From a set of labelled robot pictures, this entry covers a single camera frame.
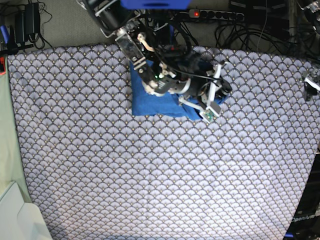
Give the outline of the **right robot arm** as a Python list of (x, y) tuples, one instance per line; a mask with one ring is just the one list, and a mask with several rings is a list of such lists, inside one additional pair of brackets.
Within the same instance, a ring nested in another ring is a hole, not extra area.
[(221, 75), (224, 63), (210, 64), (193, 51), (192, 40), (174, 16), (187, 0), (81, 0), (79, 5), (130, 60), (142, 90), (177, 96), (181, 104), (210, 106), (230, 95)]

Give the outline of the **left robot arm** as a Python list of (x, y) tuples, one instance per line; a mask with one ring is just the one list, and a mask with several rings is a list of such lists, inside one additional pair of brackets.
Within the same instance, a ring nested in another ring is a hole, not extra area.
[[(315, 33), (320, 36), (320, 1), (319, 0), (298, 0), (298, 5), (304, 12), (307, 21), (311, 24)], [(309, 58), (315, 64), (315, 68), (303, 74), (303, 98), (306, 102), (320, 93), (320, 54), (311, 52), (312, 47), (307, 47), (310, 52)]]

